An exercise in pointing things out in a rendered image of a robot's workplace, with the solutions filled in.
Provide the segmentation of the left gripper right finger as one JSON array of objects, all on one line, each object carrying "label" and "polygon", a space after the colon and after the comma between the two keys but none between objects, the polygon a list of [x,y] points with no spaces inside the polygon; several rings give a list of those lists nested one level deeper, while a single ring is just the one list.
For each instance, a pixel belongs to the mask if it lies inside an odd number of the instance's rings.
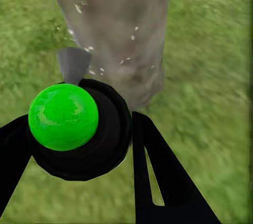
[{"label": "left gripper right finger", "polygon": [[[221,224],[153,123],[132,113],[135,220],[137,224]],[[146,148],[165,206],[153,203]]]}]

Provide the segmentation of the pesticide atomizer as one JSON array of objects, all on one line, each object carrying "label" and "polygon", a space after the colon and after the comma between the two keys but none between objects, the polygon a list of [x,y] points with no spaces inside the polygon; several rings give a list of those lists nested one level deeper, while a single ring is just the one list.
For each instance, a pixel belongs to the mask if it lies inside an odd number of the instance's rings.
[{"label": "pesticide atomizer", "polygon": [[119,166],[132,143],[132,114],[112,87],[84,78],[93,56],[76,47],[57,53],[64,81],[40,92],[26,136],[37,164],[66,181],[87,181]]}]

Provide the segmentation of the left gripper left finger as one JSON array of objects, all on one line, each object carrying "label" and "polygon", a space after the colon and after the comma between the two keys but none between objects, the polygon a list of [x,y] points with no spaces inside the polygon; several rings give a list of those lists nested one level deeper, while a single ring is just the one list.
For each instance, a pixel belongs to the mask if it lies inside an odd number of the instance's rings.
[{"label": "left gripper left finger", "polygon": [[0,129],[0,217],[32,156],[26,136],[27,123],[28,114]]}]

